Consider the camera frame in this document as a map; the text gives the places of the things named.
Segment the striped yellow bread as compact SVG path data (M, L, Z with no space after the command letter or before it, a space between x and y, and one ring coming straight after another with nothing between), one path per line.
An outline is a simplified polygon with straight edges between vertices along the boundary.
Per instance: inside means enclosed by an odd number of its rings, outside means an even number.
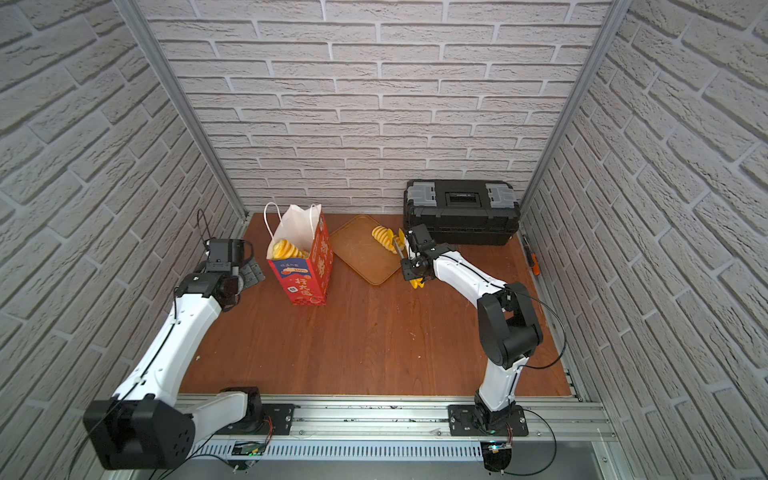
M394 232L382 225L378 225L371 231L372 237L387 251L397 254L398 250L394 242Z

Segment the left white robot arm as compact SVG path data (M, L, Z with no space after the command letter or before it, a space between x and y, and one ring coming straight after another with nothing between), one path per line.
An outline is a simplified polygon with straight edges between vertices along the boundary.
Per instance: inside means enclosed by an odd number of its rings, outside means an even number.
M205 260L174 288L168 317L137 367L109 399L86 409L84 427L107 470L176 469L220 430L258 430L265 423L255 387L231 387L189 413L176 407L208 329L264 278L246 240L211 238L205 250Z

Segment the yellow metal tongs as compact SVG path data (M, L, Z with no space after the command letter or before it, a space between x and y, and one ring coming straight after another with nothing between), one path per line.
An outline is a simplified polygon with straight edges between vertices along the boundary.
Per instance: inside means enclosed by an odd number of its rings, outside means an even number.
M393 244L398 252L398 255L404 260L408 253L407 242L404 232L399 229L398 234L393 238ZM410 284L414 289L423 288L424 281L422 278L411 279Z

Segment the braided yellow bread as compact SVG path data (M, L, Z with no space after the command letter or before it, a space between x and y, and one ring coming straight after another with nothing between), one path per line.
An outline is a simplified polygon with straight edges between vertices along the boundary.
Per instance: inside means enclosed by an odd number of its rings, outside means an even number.
M309 253L305 250L299 249L286 239L281 239L272 246L272 260L286 260L291 258L308 259Z

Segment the brown wooden tray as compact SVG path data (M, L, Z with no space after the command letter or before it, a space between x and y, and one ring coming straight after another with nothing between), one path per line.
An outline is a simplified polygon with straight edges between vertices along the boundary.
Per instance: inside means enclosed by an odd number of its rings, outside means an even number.
M380 223L369 215L357 215L330 234L336 256L366 282L380 286L400 270L400 258L371 235Z

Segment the red white paper bag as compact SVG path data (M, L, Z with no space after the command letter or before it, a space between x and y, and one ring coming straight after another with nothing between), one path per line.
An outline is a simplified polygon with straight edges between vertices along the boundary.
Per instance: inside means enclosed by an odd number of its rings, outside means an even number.
M322 205L311 204L306 209L290 205L281 212L275 202L269 202L264 207L263 220L270 235L266 259L291 303L325 305L334 253ZM281 239L307 251L309 258L272 260L272 246Z

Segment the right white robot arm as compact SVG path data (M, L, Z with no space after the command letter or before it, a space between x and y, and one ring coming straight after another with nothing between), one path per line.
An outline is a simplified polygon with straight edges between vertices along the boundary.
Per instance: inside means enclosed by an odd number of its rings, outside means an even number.
M423 225L399 232L394 245L407 281L421 285L440 280L476 308L487 366L474 397L474 427L488 434L507 430L527 435L515 390L544 335L525 285L504 283L483 272L450 245L436 243Z

